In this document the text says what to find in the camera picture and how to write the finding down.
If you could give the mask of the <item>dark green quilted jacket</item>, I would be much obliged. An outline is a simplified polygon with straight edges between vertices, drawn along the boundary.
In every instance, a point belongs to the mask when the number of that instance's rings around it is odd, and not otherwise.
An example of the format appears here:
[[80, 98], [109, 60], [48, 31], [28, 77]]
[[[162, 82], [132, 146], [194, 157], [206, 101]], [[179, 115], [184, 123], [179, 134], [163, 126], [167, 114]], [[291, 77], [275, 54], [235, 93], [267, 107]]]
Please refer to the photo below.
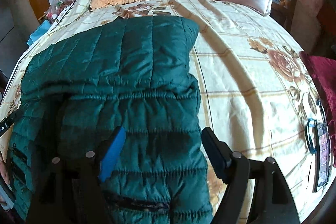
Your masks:
[[[50, 45], [21, 81], [7, 167], [14, 210], [34, 223], [209, 223], [201, 94], [189, 54], [199, 33], [179, 16], [117, 18]], [[118, 126], [105, 182], [98, 154]]]

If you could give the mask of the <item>cream floral bed quilt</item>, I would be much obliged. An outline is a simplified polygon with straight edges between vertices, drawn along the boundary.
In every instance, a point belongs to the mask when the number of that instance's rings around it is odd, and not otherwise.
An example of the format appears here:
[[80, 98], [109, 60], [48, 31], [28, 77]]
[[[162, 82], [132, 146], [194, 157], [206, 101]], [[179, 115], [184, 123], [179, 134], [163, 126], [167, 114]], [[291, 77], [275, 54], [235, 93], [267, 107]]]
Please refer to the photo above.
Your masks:
[[78, 0], [17, 62], [1, 103], [5, 117], [20, 105], [21, 79], [34, 55], [118, 16], [175, 15], [197, 22], [190, 72], [202, 95], [199, 123], [246, 157], [274, 157], [291, 189], [299, 219], [317, 207], [328, 187], [313, 192], [315, 157], [304, 128], [321, 119], [318, 91], [299, 58], [301, 47], [276, 21], [249, 7], [214, 0], [140, 0], [90, 9]]

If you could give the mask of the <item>dark red velvet blanket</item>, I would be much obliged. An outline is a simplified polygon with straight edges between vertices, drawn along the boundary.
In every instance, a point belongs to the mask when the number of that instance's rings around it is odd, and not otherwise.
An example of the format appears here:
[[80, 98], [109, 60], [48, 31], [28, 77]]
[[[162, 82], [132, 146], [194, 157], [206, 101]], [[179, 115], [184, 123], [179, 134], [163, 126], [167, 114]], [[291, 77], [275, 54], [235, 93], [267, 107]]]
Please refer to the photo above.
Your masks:
[[325, 110], [331, 150], [335, 157], [335, 103], [336, 103], [336, 65], [335, 60], [300, 52], [300, 58], [312, 78]]

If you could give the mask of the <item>light blue cloth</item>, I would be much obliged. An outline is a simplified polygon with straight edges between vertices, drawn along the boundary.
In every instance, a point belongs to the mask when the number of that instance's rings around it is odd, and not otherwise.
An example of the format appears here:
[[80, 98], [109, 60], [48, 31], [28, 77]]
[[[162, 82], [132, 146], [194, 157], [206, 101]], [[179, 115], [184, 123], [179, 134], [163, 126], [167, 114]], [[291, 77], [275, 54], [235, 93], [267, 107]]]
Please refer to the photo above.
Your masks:
[[50, 28], [51, 23], [46, 19], [30, 36], [27, 40], [27, 45], [33, 45], [41, 36], [43, 36]]

